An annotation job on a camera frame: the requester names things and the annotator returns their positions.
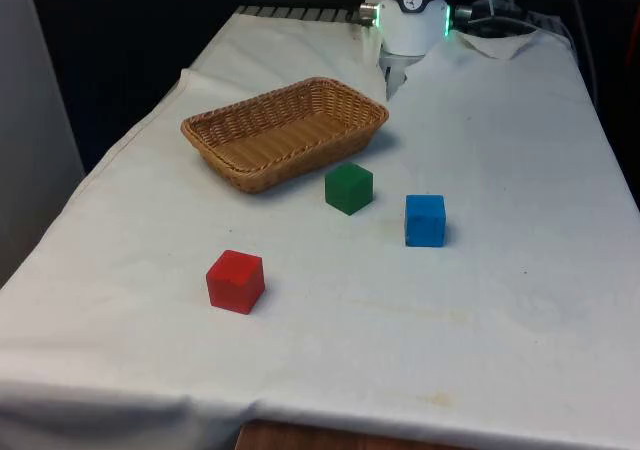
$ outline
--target red cube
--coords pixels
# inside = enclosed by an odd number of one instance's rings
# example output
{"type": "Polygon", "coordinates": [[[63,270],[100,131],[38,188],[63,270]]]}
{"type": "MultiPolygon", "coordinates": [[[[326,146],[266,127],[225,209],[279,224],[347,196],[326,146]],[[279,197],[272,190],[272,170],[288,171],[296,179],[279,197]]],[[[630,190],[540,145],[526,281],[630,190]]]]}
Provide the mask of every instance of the red cube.
{"type": "Polygon", "coordinates": [[[264,292],[262,259],[225,251],[207,273],[207,287],[211,305],[248,315],[264,292]]]}

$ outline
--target black background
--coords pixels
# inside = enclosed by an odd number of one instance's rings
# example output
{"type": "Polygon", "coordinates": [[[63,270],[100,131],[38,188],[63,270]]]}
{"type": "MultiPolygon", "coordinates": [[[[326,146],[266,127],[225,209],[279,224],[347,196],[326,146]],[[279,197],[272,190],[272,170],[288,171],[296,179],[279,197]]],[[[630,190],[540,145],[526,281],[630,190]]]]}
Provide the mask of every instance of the black background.
{"type": "MultiPolygon", "coordinates": [[[[83,163],[91,169],[178,80],[239,4],[350,8],[363,0],[35,0],[83,163]]],[[[473,0],[447,0],[450,4],[473,0]]],[[[635,132],[639,60],[625,56],[640,0],[581,0],[599,77],[599,116],[640,197],[635,132]]],[[[516,0],[560,15],[578,45],[571,0],[516,0]]],[[[580,49],[581,62],[585,62],[580,49]]],[[[582,65],[587,83],[588,73],[582,65]]]]}

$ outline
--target basket rim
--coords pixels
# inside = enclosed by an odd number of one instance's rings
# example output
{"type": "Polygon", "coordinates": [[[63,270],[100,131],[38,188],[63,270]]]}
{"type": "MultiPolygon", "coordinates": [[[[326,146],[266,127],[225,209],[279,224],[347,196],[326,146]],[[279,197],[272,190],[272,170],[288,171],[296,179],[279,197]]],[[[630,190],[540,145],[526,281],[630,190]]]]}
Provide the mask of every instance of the basket rim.
{"type": "Polygon", "coordinates": [[[247,100],[242,100],[240,102],[236,102],[236,103],[232,103],[230,105],[221,107],[221,108],[217,108],[215,110],[211,110],[209,112],[204,112],[204,113],[200,113],[198,115],[194,115],[191,116],[185,120],[183,120],[180,129],[182,131],[182,133],[184,134],[184,136],[194,145],[197,147],[197,149],[200,151],[200,153],[206,153],[208,158],[212,158],[215,159],[217,162],[219,162],[219,164],[224,165],[224,167],[227,169],[227,171],[230,171],[232,173],[234,173],[235,175],[237,175],[238,177],[243,176],[243,177],[247,177],[250,175],[256,175],[259,174],[260,172],[263,172],[266,168],[273,168],[275,166],[281,166],[283,164],[283,162],[287,162],[290,161],[293,158],[296,158],[300,155],[305,154],[306,152],[308,152],[310,149],[317,149],[317,148],[321,148],[324,147],[326,145],[329,145],[333,142],[335,142],[336,140],[339,139],[344,139],[346,136],[357,136],[363,133],[372,133],[373,129],[378,129],[380,126],[382,126],[387,120],[389,119],[389,110],[387,110],[387,108],[380,104],[379,102],[376,102],[375,100],[367,97],[366,95],[364,95],[363,93],[361,93],[360,91],[340,82],[339,80],[333,79],[333,78],[328,78],[328,77],[310,77],[307,78],[305,80],[302,80],[300,82],[296,82],[293,83],[291,85],[287,85],[281,88],[277,88],[274,90],[271,90],[269,92],[257,95],[255,97],[249,98],[247,100]],[[204,142],[204,140],[195,132],[195,130],[193,129],[192,125],[195,123],[198,123],[200,121],[212,118],[213,116],[218,116],[220,114],[223,113],[229,113],[229,112],[233,112],[235,110],[237,110],[238,108],[244,108],[245,106],[249,106],[252,105],[253,103],[255,103],[256,101],[262,101],[265,97],[273,97],[273,96],[277,96],[280,93],[283,93],[285,91],[289,91],[291,89],[296,89],[298,87],[302,87],[302,86],[306,86],[309,84],[313,84],[313,83],[321,83],[321,84],[329,84],[332,85],[334,87],[340,87],[345,91],[348,91],[350,93],[352,93],[353,95],[355,95],[358,99],[360,99],[364,104],[368,105],[369,107],[371,107],[372,109],[375,109],[379,112],[379,117],[375,119],[374,122],[359,127],[359,128],[355,128],[355,129],[350,129],[347,130],[344,133],[340,133],[338,135],[334,135],[331,138],[328,138],[326,140],[321,141],[320,143],[318,143],[317,145],[314,145],[313,147],[309,147],[309,148],[304,148],[302,151],[298,151],[296,152],[295,150],[287,155],[284,155],[278,159],[272,160],[270,162],[268,162],[267,164],[263,165],[262,167],[259,168],[251,168],[251,169],[240,169],[237,168],[235,165],[231,164],[230,162],[228,162],[227,160],[225,160],[223,157],[221,157],[215,150],[218,147],[217,146],[211,146],[208,145],[204,142]]]}

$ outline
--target green cube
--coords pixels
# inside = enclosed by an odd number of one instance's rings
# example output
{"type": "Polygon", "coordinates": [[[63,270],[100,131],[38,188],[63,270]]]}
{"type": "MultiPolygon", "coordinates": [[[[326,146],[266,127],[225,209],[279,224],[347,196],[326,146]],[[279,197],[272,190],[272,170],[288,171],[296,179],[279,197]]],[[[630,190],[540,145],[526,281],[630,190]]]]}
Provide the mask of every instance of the green cube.
{"type": "Polygon", "coordinates": [[[327,203],[353,215],[373,201],[373,173],[355,163],[344,163],[324,177],[327,203]]]}

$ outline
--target woven basket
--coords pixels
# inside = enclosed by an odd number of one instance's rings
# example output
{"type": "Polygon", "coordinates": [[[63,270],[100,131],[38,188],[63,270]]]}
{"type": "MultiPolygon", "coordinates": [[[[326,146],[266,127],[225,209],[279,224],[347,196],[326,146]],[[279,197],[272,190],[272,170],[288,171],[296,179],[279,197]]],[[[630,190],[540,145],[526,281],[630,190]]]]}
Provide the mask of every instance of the woven basket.
{"type": "Polygon", "coordinates": [[[328,78],[310,78],[182,122],[182,133],[231,184],[259,193],[365,148],[389,118],[328,78]]]}

